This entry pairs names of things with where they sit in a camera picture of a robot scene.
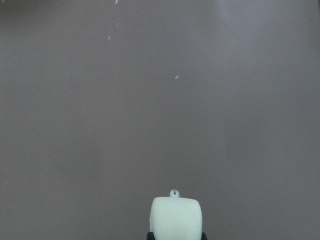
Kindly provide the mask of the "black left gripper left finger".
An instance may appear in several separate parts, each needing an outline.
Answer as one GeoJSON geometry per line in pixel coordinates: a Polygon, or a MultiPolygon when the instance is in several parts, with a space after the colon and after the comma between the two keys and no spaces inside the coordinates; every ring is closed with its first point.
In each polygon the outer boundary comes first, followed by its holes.
{"type": "Polygon", "coordinates": [[[148,232],[146,235],[146,240],[155,240],[155,236],[153,232],[148,232]]]}

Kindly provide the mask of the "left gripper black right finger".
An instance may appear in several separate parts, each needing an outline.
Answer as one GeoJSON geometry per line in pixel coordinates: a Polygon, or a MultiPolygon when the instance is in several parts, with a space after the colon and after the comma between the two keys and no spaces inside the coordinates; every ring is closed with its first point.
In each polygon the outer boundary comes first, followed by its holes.
{"type": "Polygon", "coordinates": [[[201,240],[208,240],[207,235],[204,232],[201,234],[201,240]]]}

